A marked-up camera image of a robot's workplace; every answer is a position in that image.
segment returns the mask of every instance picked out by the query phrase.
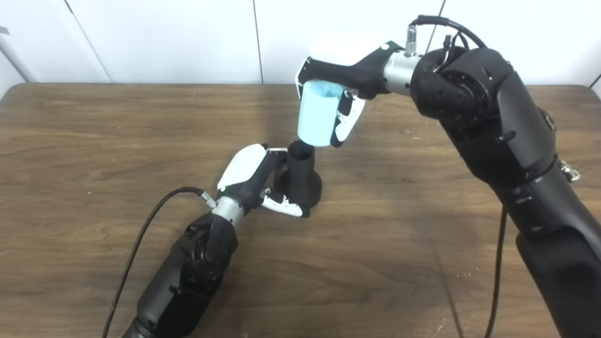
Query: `wooden table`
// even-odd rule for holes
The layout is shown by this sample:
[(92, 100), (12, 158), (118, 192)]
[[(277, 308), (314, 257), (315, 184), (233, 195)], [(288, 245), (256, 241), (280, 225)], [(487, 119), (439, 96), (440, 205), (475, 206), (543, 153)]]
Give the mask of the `wooden table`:
[[(579, 196), (601, 217), (601, 104), (531, 87)], [(0, 103), (0, 336), (100, 336), (132, 242), (173, 188), (215, 191), (242, 147), (295, 138), (291, 85), (24, 84)], [(318, 149), (309, 219), (260, 209), (196, 337), (474, 337), (486, 327), (500, 204), (401, 96)], [(120, 337), (169, 246), (206, 207), (175, 198), (135, 260)], [(557, 337), (508, 227), (495, 337)]]

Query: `light blue cup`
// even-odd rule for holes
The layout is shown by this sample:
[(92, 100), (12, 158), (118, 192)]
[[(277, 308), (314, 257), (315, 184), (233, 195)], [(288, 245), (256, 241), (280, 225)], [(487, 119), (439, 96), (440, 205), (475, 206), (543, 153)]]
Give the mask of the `light blue cup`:
[(305, 82), (300, 99), (298, 134), (315, 147), (330, 145), (344, 87), (322, 80)]

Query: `black plastic housing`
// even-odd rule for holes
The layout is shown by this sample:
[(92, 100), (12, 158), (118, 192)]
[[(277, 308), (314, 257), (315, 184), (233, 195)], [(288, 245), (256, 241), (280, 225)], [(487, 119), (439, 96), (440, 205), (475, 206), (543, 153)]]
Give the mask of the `black plastic housing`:
[(292, 142), (286, 158), (287, 170), (275, 177), (274, 187), (291, 203), (312, 208), (322, 197), (322, 179), (315, 172), (315, 148), (301, 140)]

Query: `white wall panel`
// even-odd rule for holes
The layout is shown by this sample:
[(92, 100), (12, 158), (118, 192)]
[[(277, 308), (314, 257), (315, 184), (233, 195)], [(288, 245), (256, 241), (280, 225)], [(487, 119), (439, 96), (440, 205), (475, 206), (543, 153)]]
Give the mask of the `white wall panel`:
[(597, 93), (597, 96), (601, 99), (601, 81), (597, 81), (593, 86), (593, 91)]
[(0, 100), (12, 86), (21, 82), (23, 82), (23, 78), (0, 52)]
[(0, 48), (28, 81), (109, 82), (63, 0), (0, 0)]
[[(294, 83), (309, 45), (324, 33), (366, 32), (404, 46), (407, 25), (419, 14), (438, 15), (442, 0), (255, 0), (265, 83)], [(424, 52), (432, 27), (418, 31)]]
[[(442, 16), (500, 52), (526, 84), (589, 86), (601, 73), (600, 13), (598, 0), (447, 0)], [(451, 33), (437, 28), (432, 45)]]
[(252, 0), (68, 0), (114, 82), (261, 83)]

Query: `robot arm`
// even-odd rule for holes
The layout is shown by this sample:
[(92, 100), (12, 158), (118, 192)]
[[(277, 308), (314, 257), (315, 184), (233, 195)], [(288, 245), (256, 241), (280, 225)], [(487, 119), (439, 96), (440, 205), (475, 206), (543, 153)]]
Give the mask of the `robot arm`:
[[(298, 152), (294, 144), (290, 150)], [(313, 161), (313, 148), (307, 146), (303, 150), (310, 154), (306, 160)], [(299, 192), (293, 186), (311, 186), (307, 177), (313, 174), (313, 163), (307, 167), (305, 160), (304, 168), (297, 168), (299, 164), (294, 168), (289, 165), (287, 172), (300, 171), (300, 174), (289, 174), (293, 180), (279, 185), (295, 197), (292, 200), (281, 192), (264, 188), (277, 165), (287, 158), (288, 149), (266, 149), (262, 144), (245, 147), (234, 156), (217, 184), (216, 202), (209, 203), (212, 211), (190, 223), (171, 247), (140, 297), (137, 316), (124, 338), (179, 338), (194, 330), (221, 285), (238, 247), (236, 229), (250, 210), (264, 206), (287, 215), (309, 216), (309, 207), (313, 205), (304, 203), (312, 200), (306, 191)], [(312, 188), (310, 197), (314, 198), (315, 186)]]
[[(443, 49), (415, 55), (415, 26), (433, 23), (457, 28), (479, 48), (460, 48), (448, 36)], [(601, 227), (569, 186), (578, 173), (555, 151), (551, 117), (512, 66), (465, 27), (420, 16), (407, 37), (405, 52), (387, 43), (352, 66), (309, 58), (299, 82), (334, 81), (366, 99), (410, 96), (420, 114), (439, 120), (519, 229), (518, 249), (560, 335), (601, 336)]]

